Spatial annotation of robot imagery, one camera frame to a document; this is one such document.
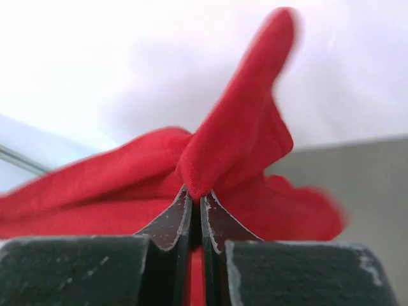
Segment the red cloth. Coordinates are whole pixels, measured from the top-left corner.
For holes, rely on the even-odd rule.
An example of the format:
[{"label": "red cloth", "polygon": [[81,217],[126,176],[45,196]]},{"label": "red cloth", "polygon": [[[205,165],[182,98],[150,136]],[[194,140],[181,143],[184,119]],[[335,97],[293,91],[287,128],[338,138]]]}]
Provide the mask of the red cloth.
[{"label": "red cloth", "polygon": [[[295,189],[263,170],[289,153],[291,135],[271,88],[294,39],[290,9],[271,14],[216,107],[191,134],[167,127],[0,198],[0,237],[132,234],[176,197],[214,189],[223,206],[266,240],[330,240],[343,228],[319,191]],[[201,259],[193,259],[192,305],[202,305]]]}]

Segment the gray wall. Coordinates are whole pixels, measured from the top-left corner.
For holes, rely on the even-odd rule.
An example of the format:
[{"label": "gray wall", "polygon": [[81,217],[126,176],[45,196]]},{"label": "gray wall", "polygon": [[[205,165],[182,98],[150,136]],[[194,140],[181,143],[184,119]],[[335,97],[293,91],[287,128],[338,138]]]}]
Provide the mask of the gray wall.
[{"label": "gray wall", "polygon": [[293,152],[266,173],[330,192],[351,221],[339,240],[369,246],[408,305],[408,139]]}]

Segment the red fabric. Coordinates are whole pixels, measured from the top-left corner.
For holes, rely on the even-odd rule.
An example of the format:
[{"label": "red fabric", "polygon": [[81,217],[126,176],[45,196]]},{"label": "red fabric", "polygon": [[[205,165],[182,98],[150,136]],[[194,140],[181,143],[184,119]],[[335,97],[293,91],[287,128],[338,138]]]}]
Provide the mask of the red fabric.
[{"label": "red fabric", "polygon": [[[0,198],[0,236],[132,234],[170,205],[183,184],[198,200],[211,189],[266,240],[329,240],[343,227],[319,191],[295,189],[263,170],[291,151],[271,95],[294,39],[291,10],[269,16],[216,107],[191,134],[167,127]],[[193,256],[192,305],[203,305]]]}]

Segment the white background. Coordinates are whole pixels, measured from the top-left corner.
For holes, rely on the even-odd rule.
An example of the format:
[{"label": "white background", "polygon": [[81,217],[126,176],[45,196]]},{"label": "white background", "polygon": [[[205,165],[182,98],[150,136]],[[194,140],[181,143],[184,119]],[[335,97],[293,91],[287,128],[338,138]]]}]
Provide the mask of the white background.
[{"label": "white background", "polygon": [[[49,166],[154,128],[194,131],[281,5],[302,20],[276,90],[295,148],[406,135],[404,1],[0,0],[0,114],[87,148]],[[1,118],[0,143],[53,150],[47,137],[23,148],[30,129]]]}]

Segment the white wall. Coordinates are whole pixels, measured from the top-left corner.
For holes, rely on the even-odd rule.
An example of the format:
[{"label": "white wall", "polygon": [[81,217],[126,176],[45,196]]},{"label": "white wall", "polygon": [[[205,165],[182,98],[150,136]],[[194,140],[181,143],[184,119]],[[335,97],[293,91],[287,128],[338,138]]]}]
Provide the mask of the white wall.
[{"label": "white wall", "polygon": [[[403,1],[0,0],[0,114],[52,133],[48,151],[58,137],[88,148],[78,158],[166,125],[194,131],[280,5],[303,20],[276,90],[296,149],[408,134]],[[9,123],[0,143],[44,154]]]}]

